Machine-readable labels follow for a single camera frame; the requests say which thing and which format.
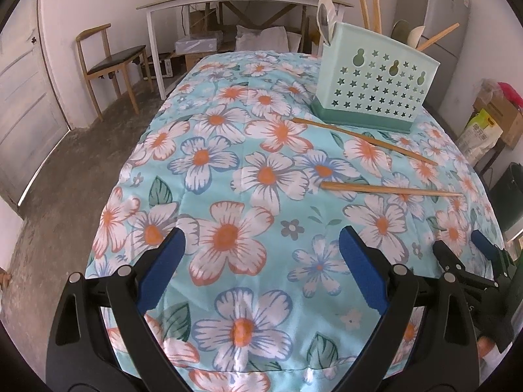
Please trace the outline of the wooden chopstick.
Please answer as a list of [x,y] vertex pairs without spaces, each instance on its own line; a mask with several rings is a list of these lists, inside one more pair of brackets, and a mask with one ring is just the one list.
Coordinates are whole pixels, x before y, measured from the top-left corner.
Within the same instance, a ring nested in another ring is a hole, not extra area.
[[427,41],[425,41],[425,42],[421,43],[420,45],[418,45],[416,50],[417,51],[425,51],[430,46],[432,46],[436,42],[442,40],[442,38],[444,38],[447,35],[451,34],[454,30],[458,29],[459,27],[460,27],[460,24],[459,23],[455,23],[455,24],[445,28],[444,30],[442,30],[441,32],[436,34],[435,36],[431,37]]
[[371,145],[378,146],[380,148],[387,149],[387,150],[399,153],[399,154],[401,154],[403,156],[406,156],[406,157],[409,157],[409,158],[421,161],[421,162],[426,163],[428,165],[438,166],[438,164],[436,162],[434,162],[434,161],[430,160],[429,158],[424,157],[424,156],[422,156],[422,155],[420,155],[420,154],[418,154],[416,152],[408,151],[408,150],[406,150],[404,148],[401,148],[399,146],[393,145],[391,143],[380,141],[380,140],[377,140],[377,139],[372,138],[370,136],[365,136],[363,134],[359,134],[359,133],[356,133],[356,132],[353,132],[353,131],[349,131],[349,130],[346,130],[344,128],[338,127],[338,126],[328,125],[328,124],[324,124],[324,123],[320,123],[320,122],[316,122],[316,121],[310,121],[310,120],[306,120],[306,119],[302,119],[302,118],[296,118],[296,117],[292,118],[292,121],[294,123],[297,123],[297,124],[308,125],[308,126],[317,126],[317,127],[322,128],[322,129],[328,129],[330,131],[335,131],[335,132],[338,132],[338,133],[342,133],[342,134],[347,135],[347,136],[352,136],[352,137],[358,138],[358,139],[360,139],[360,140],[362,140],[364,142],[367,142],[367,143],[369,143]]
[[461,196],[461,193],[437,189],[422,189],[422,188],[398,188],[375,186],[357,183],[340,183],[333,181],[323,181],[320,188],[330,191],[350,191],[357,193],[376,193],[376,194],[393,194],[393,195],[411,195],[411,196],[444,196],[456,197]]

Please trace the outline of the cardboard box on stand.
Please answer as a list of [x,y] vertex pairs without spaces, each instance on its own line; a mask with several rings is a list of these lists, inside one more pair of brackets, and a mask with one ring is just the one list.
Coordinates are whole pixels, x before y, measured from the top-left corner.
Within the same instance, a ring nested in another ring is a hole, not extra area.
[[473,103],[475,111],[484,109],[503,131],[501,140],[514,150],[522,137],[522,111],[509,100],[503,86],[497,81],[486,79],[481,83],[480,91]]

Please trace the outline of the metal spoon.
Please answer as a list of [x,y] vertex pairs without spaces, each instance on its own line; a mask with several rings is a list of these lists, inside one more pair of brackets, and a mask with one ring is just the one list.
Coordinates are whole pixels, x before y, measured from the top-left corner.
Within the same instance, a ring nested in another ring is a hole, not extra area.
[[326,45],[331,45],[337,12],[332,0],[318,0],[316,23]]

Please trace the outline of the grey refrigerator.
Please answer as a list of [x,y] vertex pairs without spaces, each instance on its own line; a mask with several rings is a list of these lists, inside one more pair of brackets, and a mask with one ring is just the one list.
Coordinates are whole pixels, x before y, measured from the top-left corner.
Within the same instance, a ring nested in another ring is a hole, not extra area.
[[425,100],[429,111],[438,111],[457,68],[470,15],[470,0],[397,0],[394,21],[405,20],[425,28],[422,40],[436,36],[454,24],[459,27],[425,50],[440,62]]

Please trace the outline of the white ladle spoon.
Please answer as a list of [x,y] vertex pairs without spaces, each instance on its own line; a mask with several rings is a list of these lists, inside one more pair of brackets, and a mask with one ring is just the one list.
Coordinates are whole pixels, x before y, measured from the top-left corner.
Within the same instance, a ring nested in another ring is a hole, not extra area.
[[414,27],[407,37],[407,45],[413,49],[417,49],[417,46],[421,37],[423,36],[425,29],[425,25]]

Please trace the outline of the white wooden door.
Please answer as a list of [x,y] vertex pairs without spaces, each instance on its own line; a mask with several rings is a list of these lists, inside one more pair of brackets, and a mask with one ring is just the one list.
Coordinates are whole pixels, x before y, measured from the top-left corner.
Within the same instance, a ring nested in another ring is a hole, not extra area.
[[38,0],[20,0],[1,32],[1,190],[11,204],[68,131],[43,59]]

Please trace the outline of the green utensil holder basket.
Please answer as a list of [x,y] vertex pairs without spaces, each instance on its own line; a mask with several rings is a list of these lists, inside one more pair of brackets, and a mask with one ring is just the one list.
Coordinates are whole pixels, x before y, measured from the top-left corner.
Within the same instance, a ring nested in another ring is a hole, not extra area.
[[409,133],[440,63],[399,41],[337,22],[311,111],[321,121]]

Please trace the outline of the floral blue tablecloth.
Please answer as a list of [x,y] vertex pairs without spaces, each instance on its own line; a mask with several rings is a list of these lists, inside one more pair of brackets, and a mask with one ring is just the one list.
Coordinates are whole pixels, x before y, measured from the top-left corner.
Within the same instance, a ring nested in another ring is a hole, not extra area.
[[[432,244],[469,272],[491,264],[470,241],[503,235],[477,174],[426,112],[407,135],[359,130],[431,166],[317,126],[320,62],[293,53],[215,54],[164,102],[122,166],[86,274],[135,263],[175,227],[187,248],[145,321],[196,391],[328,391],[369,339],[367,306],[340,256],[350,226],[391,263],[439,277]],[[453,191],[411,196],[323,181]]]

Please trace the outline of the black trash bin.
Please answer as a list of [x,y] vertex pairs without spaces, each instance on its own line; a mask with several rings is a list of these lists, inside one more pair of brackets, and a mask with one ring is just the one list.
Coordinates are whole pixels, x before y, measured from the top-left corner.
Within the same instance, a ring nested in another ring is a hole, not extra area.
[[489,197],[497,223],[504,233],[522,217],[522,164],[510,163],[490,190]]

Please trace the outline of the cardboard box under table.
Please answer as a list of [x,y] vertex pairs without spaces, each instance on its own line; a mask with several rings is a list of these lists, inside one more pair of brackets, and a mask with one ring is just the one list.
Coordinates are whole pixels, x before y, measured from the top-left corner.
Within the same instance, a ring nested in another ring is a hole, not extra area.
[[222,43],[223,33],[221,31],[191,34],[176,41],[175,51],[178,55],[217,52]]

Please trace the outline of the white sack under table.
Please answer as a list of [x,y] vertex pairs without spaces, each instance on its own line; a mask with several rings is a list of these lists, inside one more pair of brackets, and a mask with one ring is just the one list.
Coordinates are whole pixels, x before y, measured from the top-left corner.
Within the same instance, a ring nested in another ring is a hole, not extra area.
[[288,52],[287,32],[283,26],[254,30],[238,25],[235,50]]

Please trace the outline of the rice bag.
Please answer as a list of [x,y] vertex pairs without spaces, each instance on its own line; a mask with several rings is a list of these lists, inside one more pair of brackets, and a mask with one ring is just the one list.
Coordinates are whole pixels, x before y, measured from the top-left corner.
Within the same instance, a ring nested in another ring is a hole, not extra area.
[[503,130],[493,117],[481,109],[472,116],[462,134],[457,138],[457,147],[471,166],[475,166],[497,143]]

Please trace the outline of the wooden chair black seat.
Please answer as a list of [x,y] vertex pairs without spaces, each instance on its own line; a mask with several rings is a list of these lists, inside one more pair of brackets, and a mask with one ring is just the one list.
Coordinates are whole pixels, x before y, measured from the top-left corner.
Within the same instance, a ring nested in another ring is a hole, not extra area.
[[[109,39],[107,30],[111,27],[110,23],[101,25],[101,26],[95,26],[89,29],[85,29],[79,33],[78,36],[76,36],[75,42],[76,42],[76,48],[77,53],[79,57],[79,62],[81,66],[81,72],[83,79],[85,81],[85,84],[87,86],[87,90],[89,92],[89,95],[91,97],[91,102],[93,103],[94,109],[97,114],[97,118],[100,121],[103,121],[103,114],[102,110],[99,107],[99,104],[97,102],[97,98],[95,95],[95,92],[93,90],[93,87],[91,85],[91,81],[96,78],[103,78],[105,75],[108,76],[108,78],[112,81],[112,86],[114,88],[114,91],[116,93],[116,96],[120,98],[122,96],[122,92],[120,90],[120,86],[117,80],[117,73],[121,72],[123,75],[123,79],[126,85],[126,89],[128,92],[128,97],[130,99],[131,105],[133,107],[133,110],[136,114],[139,114],[139,108],[137,104],[137,98],[135,96],[135,93],[132,89],[129,73],[128,73],[128,65],[133,63],[136,65],[140,65],[140,63],[144,63],[145,73],[146,73],[146,81],[148,81],[150,89],[153,91],[154,87],[152,84],[152,75],[151,70],[149,66],[148,57],[146,54],[146,46],[145,45],[138,45],[135,47],[128,48],[123,51],[118,51],[116,53],[112,53],[110,49]],[[91,66],[91,68],[87,68],[86,60],[82,48],[82,43],[91,38],[94,35],[100,34],[103,44],[103,50],[105,54],[105,58],[98,62],[95,66]]]

